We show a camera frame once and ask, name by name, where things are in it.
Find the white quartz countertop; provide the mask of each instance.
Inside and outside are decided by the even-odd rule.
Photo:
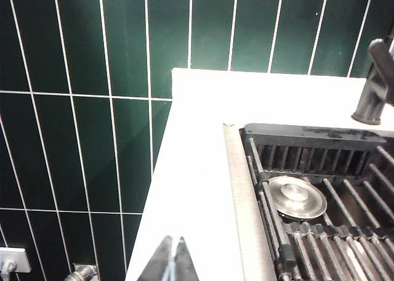
[[[126,275],[135,281],[166,236],[184,236],[200,281],[242,280],[222,124],[394,131],[354,121],[365,80],[235,71],[172,71],[172,107]]]

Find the black faucet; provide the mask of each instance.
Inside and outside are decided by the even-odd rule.
[[[379,125],[380,116],[385,104],[394,106],[394,60],[387,43],[393,41],[388,38],[375,39],[368,46],[373,65],[369,70],[367,80],[358,101],[356,112],[352,118],[356,121]]]

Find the faucet base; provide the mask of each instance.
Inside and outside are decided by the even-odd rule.
[[[368,125],[380,125],[380,119],[366,119],[363,116],[358,115],[357,113],[352,114],[352,118],[358,122],[362,122]]]

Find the green tile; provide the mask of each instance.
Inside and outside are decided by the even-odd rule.
[[[58,0],[74,93],[108,95],[99,0]]]
[[[0,90],[27,91],[29,87],[10,0],[0,0],[0,13]]]
[[[92,211],[119,211],[110,101],[75,97],[79,139]]]
[[[306,74],[323,0],[282,0],[272,73]]]
[[[35,96],[58,207],[87,210],[74,119],[67,96]]]
[[[191,67],[226,70],[234,0],[193,0]]]
[[[189,0],[148,0],[153,97],[171,97],[171,70],[187,67]]]
[[[68,92],[55,0],[14,0],[35,91]]]
[[[0,94],[0,111],[27,207],[53,209],[54,201],[30,95]]]
[[[26,249],[31,272],[19,274],[20,281],[44,280],[25,212],[0,210],[0,223],[9,246]]]
[[[69,270],[56,213],[28,213],[47,279],[62,280],[69,274]]]
[[[112,94],[147,96],[144,0],[103,0]]]
[[[124,280],[121,218],[119,214],[92,214],[101,281]]]
[[[327,0],[311,74],[346,76],[367,0]]]
[[[156,165],[171,103],[171,101],[152,102],[153,165]]]
[[[114,99],[124,212],[142,212],[150,185],[147,100]]]
[[[267,72],[278,0],[238,0],[231,70]]]
[[[373,39],[385,38],[390,33],[393,13],[394,0],[371,0],[351,76],[367,76],[372,63],[367,52],[368,45]]]
[[[124,242],[126,246],[127,265],[130,263],[131,253],[134,248],[135,238],[137,237],[138,228],[140,226],[141,215],[124,214]]]
[[[95,264],[92,234],[87,213],[60,213],[70,263]]]
[[[14,170],[2,131],[0,131],[0,206],[23,208]]]

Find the white wall outlet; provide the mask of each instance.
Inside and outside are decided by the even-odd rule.
[[[80,266],[85,266],[85,264],[74,264],[74,270],[76,270],[77,268],[79,268]],[[91,281],[100,281],[100,279],[98,278],[99,275],[93,276],[93,278],[91,279]]]
[[[0,270],[7,259],[13,260],[17,265],[15,272],[29,273],[31,271],[24,248],[0,247]]]

